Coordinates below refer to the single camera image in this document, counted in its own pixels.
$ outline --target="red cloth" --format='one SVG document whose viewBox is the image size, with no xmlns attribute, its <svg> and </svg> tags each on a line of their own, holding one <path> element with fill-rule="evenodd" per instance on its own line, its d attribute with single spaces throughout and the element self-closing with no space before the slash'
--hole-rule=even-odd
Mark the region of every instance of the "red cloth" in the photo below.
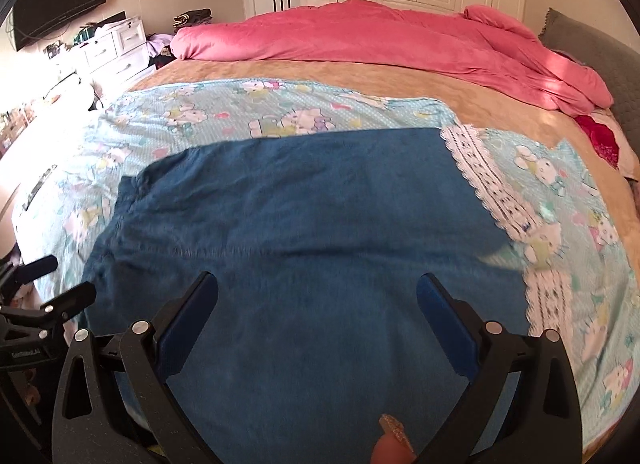
<svg viewBox="0 0 640 464">
<path fill-rule="evenodd" d="M 574 119 L 584 133 L 589 136 L 597 154 L 617 169 L 620 148 L 616 143 L 613 131 L 605 124 L 596 123 L 591 116 L 577 116 Z"/>
<path fill-rule="evenodd" d="M 550 51 L 521 22 L 485 6 L 443 16 L 348 0 L 239 24 L 182 28 L 171 48 L 181 59 L 359 62 L 427 70 L 569 116 L 613 102 L 594 70 Z"/>
</svg>

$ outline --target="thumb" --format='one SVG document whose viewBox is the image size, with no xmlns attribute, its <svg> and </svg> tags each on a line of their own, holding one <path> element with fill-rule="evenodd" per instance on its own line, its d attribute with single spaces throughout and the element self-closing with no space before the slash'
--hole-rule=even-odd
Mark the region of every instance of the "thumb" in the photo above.
<svg viewBox="0 0 640 464">
<path fill-rule="evenodd" d="M 383 435 L 376 443 L 371 464 L 412 464 L 415 455 L 391 434 Z"/>
</svg>

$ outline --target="red lace fabric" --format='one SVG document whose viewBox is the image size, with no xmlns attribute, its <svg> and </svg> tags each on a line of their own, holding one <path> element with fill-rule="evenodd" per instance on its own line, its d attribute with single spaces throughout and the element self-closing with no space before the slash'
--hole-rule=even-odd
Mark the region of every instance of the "red lace fabric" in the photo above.
<svg viewBox="0 0 640 464">
<path fill-rule="evenodd" d="M 574 119 L 589 136 L 596 153 L 614 168 L 618 168 L 620 149 L 613 131 L 604 124 L 596 123 L 591 116 L 577 116 Z"/>
</svg>

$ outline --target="blue gripper pad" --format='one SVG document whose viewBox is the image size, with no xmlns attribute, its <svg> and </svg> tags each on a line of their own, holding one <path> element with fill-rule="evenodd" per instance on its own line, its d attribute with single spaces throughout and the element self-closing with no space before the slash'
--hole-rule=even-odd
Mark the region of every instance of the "blue gripper pad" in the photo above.
<svg viewBox="0 0 640 464">
<path fill-rule="evenodd" d="M 429 274 L 418 280 L 416 295 L 449 363 L 459 376 L 473 381 L 480 369 L 478 345 L 453 308 L 453 300 L 441 293 Z"/>
<path fill-rule="evenodd" d="M 164 383 L 180 373 L 200 332 L 218 302 L 218 281 L 208 272 L 199 276 L 156 345 L 155 372 Z"/>
</svg>

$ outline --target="silver screw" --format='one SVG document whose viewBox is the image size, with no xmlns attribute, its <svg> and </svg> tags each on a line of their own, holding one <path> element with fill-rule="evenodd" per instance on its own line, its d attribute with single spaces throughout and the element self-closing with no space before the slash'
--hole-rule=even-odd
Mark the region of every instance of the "silver screw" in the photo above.
<svg viewBox="0 0 640 464">
<path fill-rule="evenodd" d="M 546 338 L 553 343 L 560 341 L 560 335 L 553 329 L 546 331 Z"/>
<path fill-rule="evenodd" d="M 88 337 L 89 337 L 89 331 L 87 329 L 80 329 L 78 332 L 76 332 L 76 335 L 74 336 L 76 341 L 84 341 Z"/>
<path fill-rule="evenodd" d="M 500 325 L 497 321 L 487 322 L 484 328 L 489 334 L 498 335 L 502 332 L 502 325 Z"/>
<path fill-rule="evenodd" d="M 131 330 L 133 330 L 134 334 L 144 334 L 149 329 L 149 323 L 146 321 L 138 321 L 133 324 Z"/>
</svg>

